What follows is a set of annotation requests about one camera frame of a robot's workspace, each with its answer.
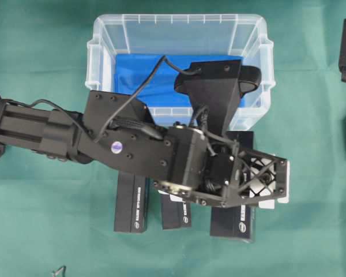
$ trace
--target purple sticker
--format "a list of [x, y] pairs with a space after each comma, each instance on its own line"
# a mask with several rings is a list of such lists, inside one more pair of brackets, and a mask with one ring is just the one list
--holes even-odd
[[111, 152], [114, 154], [119, 154], [123, 150], [123, 144], [119, 141], [114, 141], [113, 144], [110, 147]]

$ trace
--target screw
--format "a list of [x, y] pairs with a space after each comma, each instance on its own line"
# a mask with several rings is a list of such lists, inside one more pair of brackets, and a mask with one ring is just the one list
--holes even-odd
[[166, 160], [160, 160], [160, 165], [161, 166], [167, 166], [167, 161]]
[[262, 183], [268, 184], [272, 180], [272, 176], [269, 173], [264, 173], [263, 175], [259, 176], [259, 180]]

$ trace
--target black cable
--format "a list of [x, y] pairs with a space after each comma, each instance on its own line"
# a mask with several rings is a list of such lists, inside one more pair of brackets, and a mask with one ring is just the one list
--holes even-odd
[[154, 125], [142, 122], [134, 118], [115, 117], [113, 122], [110, 124], [110, 129], [118, 127], [140, 130], [141, 132], [147, 134], [149, 137], [152, 137], [156, 140], [163, 140], [162, 133], [154, 128]]
[[182, 69], [179, 69], [178, 67], [176, 67], [175, 65], [173, 65], [167, 58], [167, 56], [162, 56], [159, 61], [157, 62], [157, 64], [155, 65], [154, 69], [151, 71], [151, 73], [149, 74], [149, 76], [145, 79], [145, 81], [142, 82], [142, 84], [133, 92], [133, 94], [131, 94], [131, 96], [128, 98], [127, 101], [125, 101], [119, 108], [117, 108], [116, 111], [114, 111], [114, 113], [105, 121], [105, 123], [103, 124], [103, 126], [100, 129], [99, 134], [95, 137], [95, 139], [93, 140], [93, 142], [97, 143], [102, 137], [103, 134], [105, 132], [105, 130], [108, 128], [110, 122], [116, 117], [116, 115], [118, 115], [120, 113], [120, 111], [122, 111], [133, 99], [135, 99], [137, 97], [137, 95], [149, 84], [149, 82], [151, 81], [152, 77], [154, 77], [155, 73], [157, 72], [158, 68], [160, 67], [160, 65], [165, 62], [167, 65], [169, 65], [171, 68], [173, 68], [174, 70], [178, 71], [181, 74], [184, 75], [195, 75], [198, 72], [200, 72], [200, 70], [195, 70], [195, 71], [184, 71]]
[[206, 130], [206, 129], [203, 129], [202, 131], [203, 131], [208, 137], [210, 137], [210, 138], [212, 138], [212, 139], [214, 139], [214, 140], [217, 140], [217, 141], [221, 141], [222, 143], [229, 144], [229, 145], [232, 145], [232, 144], [236, 144], [236, 143], [237, 143], [236, 140], [233, 141], [233, 140], [229, 140], [229, 139], [227, 139], [227, 138], [225, 138], [225, 137], [218, 136], [218, 135], [216, 135], [216, 134], [213, 134], [213, 133], [209, 132], [209, 131]]
[[217, 155], [217, 153], [215, 153], [213, 147], [211, 146], [211, 144], [210, 144], [209, 142], [208, 142], [208, 144], [207, 144], [206, 147], [208, 147], [208, 150], [209, 150], [209, 152], [210, 152], [210, 156], [211, 156], [211, 157]]
[[191, 116], [189, 127], [192, 127], [194, 125], [194, 121], [198, 118], [198, 116], [207, 109], [208, 109], [207, 105], [204, 105], [200, 107], [198, 110], [196, 110]]
[[214, 185], [211, 183], [210, 179], [204, 179], [204, 185], [207, 191], [215, 192]]

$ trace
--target black wire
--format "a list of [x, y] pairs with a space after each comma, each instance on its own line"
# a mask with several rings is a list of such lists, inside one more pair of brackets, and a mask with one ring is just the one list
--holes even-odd
[[211, 156], [211, 157], [217, 155], [217, 153], [214, 151], [213, 147], [211, 146], [211, 144], [210, 144], [209, 142], [208, 142], [207, 147], [208, 147], [208, 150], [209, 150], [209, 152], [210, 152], [210, 156]]
[[227, 139], [227, 138], [225, 138], [225, 137], [220, 137], [220, 136], [218, 136], [218, 135], [216, 135], [216, 134], [213, 134], [213, 133], [209, 132], [209, 131], [206, 130], [206, 129], [203, 129], [202, 131], [203, 131], [208, 137], [210, 137], [210, 138], [212, 138], [212, 139], [214, 139], [214, 140], [217, 140], [217, 141], [221, 141], [222, 143], [229, 144], [229, 145], [232, 145], [232, 144], [236, 144], [236, 143], [237, 143], [237, 141], [229, 140], [229, 139]]
[[198, 118], [198, 116], [207, 109], [208, 109], [207, 105], [204, 105], [200, 107], [198, 110], [196, 110], [191, 116], [189, 127], [192, 127], [194, 125], [194, 121]]
[[109, 116], [109, 118], [105, 121], [105, 123], [103, 124], [103, 126], [100, 129], [99, 134], [95, 137], [95, 139], [93, 140], [93, 142], [97, 143], [102, 137], [103, 134], [105, 132], [105, 130], [108, 128], [110, 122], [116, 117], [116, 115], [118, 115], [120, 113], [120, 111], [122, 111], [133, 99], [135, 99], [137, 97], [137, 95], [149, 84], [149, 82], [151, 81], [151, 79], [154, 77], [155, 73], [157, 72], [158, 68], [160, 67], [160, 65], [165, 62], [167, 65], [169, 65], [171, 68], [173, 68], [174, 70], [178, 71], [181, 74], [184, 75], [195, 75], [197, 74], [200, 70], [195, 70], [195, 71], [184, 71], [182, 69], [179, 69], [178, 67], [176, 67], [175, 65], [173, 65], [167, 58], [167, 56], [162, 56], [159, 61], [157, 62], [157, 64], [155, 65], [154, 69], [151, 71], [151, 73], [149, 74], [149, 76], [145, 79], [145, 81], [142, 82], [142, 84], [133, 92], [133, 94], [131, 94], [131, 96], [128, 98], [127, 101], [125, 101], [119, 108], [117, 108], [116, 111], [114, 111], [114, 113], [112, 115]]
[[209, 192], [215, 192], [215, 188], [213, 183], [211, 183], [210, 179], [205, 179], [204, 180], [204, 185], [205, 188], [209, 191]]

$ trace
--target white label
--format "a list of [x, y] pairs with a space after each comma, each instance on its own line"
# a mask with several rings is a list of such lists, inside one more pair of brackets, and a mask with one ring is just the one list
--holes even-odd
[[173, 202], [183, 202], [182, 198], [180, 198], [180, 197], [178, 197], [176, 195], [173, 195], [173, 194], [170, 195], [170, 199]]
[[136, 202], [136, 222], [134, 223], [134, 227], [136, 229], [140, 228], [139, 220], [140, 220], [140, 204], [141, 203], [141, 187], [139, 186], [137, 188], [137, 202]]
[[183, 215], [187, 215], [187, 204], [183, 202]]
[[240, 221], [245, 221], [246, 220], [246, 206], [241, 205], [241, 217]]

